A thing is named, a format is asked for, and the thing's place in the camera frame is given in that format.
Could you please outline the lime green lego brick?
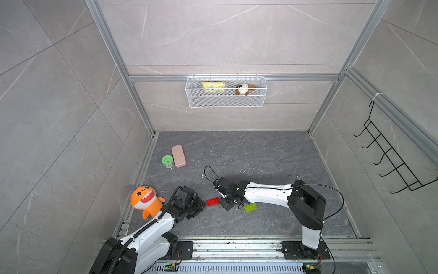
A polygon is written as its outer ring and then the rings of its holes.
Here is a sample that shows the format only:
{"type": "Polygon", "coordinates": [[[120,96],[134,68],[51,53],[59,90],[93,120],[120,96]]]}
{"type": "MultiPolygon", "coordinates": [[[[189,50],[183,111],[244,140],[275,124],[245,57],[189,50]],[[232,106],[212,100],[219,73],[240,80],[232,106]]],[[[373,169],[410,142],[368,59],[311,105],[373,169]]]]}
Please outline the lime green lego brick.
{"type": "Polygon", "coordinates": [[[249,213],[249,212],[255,211],[255,210],[257,210],[257,209],[258,209],[258,207],[257,207],[257,205],[256,205],[255,203],[253,203],[253,204],[249,204],[249,205],[247,205],[247,206],[244,207],[244,210],[245,210],[246,213],[249,213]]]}

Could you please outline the red lego brick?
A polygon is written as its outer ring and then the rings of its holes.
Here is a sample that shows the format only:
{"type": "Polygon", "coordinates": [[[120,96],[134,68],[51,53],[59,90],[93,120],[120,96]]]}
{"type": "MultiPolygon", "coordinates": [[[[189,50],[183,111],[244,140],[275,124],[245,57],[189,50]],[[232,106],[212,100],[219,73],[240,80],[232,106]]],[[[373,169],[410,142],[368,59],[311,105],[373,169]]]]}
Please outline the red lego brick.
{"type": "Polygon", "coordinates": [[[220,198],[209,199],[206,202],[208,207],[213,207],[221,204],[220,198]]]}

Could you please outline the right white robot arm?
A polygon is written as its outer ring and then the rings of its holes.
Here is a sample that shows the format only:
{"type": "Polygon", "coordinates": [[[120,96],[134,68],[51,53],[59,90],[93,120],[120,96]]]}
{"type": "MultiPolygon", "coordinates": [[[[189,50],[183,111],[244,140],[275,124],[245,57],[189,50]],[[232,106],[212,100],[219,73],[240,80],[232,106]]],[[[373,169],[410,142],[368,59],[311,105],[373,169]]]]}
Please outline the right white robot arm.
{"type": "Polygon", "coordinates": [[[250,181],[232,183],[224,177],[213,181],[220,203],[229,211],[234,205],[266,203],[289,208],[302,225],[302,246],[317,250],[323,228],[326,199],[302,180],[289,185],[266,185],[250,181]]]}

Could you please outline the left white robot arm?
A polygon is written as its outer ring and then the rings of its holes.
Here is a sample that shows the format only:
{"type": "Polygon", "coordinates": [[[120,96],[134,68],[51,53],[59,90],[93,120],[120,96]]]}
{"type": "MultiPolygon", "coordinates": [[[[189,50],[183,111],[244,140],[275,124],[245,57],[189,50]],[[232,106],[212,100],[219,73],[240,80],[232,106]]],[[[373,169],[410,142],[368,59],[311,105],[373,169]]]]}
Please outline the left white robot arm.
{"type": "Polygon", "coordinates": [[[90,273],[144,274],[152,270],[160,259],[174,259],[171,268],[191,257],[187,245],[180,245],[171,233],[184,219],[194,218],[207,203],[191,188],[177,187],[165,200],[150,186],[139,187],[131,194],[134,209],[143,213],[147,223],[132,234],[117,240],[108,239],[102,246],[90,273]]]}

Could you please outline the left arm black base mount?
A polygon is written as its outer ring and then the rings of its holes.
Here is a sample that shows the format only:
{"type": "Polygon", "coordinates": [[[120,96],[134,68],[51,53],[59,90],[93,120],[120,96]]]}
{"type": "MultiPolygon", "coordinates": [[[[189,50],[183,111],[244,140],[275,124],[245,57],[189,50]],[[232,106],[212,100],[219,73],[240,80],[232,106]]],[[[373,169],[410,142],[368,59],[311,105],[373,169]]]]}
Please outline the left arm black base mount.
{"type": "Polygon", "coordinates": [[[193,255],[193,241],[171,243],[163,259],[191,260],[193,255]]]}

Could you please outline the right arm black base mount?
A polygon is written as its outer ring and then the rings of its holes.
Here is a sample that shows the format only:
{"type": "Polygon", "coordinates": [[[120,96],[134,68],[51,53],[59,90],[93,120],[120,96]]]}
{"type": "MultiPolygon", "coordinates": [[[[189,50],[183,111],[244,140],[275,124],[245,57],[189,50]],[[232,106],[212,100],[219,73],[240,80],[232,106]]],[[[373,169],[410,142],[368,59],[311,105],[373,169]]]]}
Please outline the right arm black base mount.
{"type": "Polygon", "coordinates": [[[319,242],[316,250],[306,247],[301,241],[283,241],[281,242],[281,252],[286,260],[329,260],[331,255],[327,245],[319,242]]]}

